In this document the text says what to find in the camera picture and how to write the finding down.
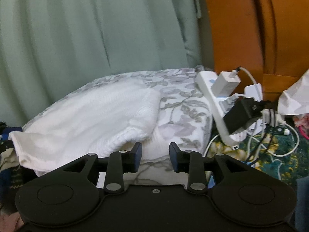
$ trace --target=white plastic bag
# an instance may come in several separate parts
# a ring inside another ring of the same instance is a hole
[[[284,115],[309,113],[309,69],[299,81],[281,94],[278,113]]]

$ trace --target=black power adapter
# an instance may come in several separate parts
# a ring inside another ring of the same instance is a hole
[[[239,129],[245,130],[256,122],[261,111],[269,101],[255,101],[253,98],[244,98],[236,102],[231,110],[223,117],[229,134]]]

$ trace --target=white power adapter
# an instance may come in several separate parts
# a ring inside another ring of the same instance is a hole
[[[231,93],[241,82],[237,74],[237,70],[233,70],[232,72],[222,71],[211,87],[214,96],[219,98],[228,97],[229,95],[231,95]]]

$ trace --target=beige cloth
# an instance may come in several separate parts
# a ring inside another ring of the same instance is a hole
[[[0,231],[14,232],[24,225],[18,212],[11,215],[0,215]]]
[[[1,153],[0,172],[11,167],[16,167],[18,165],[19,161],[14,148],[9,148]]]

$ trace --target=curtain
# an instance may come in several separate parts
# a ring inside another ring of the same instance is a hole
[[[0,121],[93,79],[201,64],[196,0],[0,0]]]

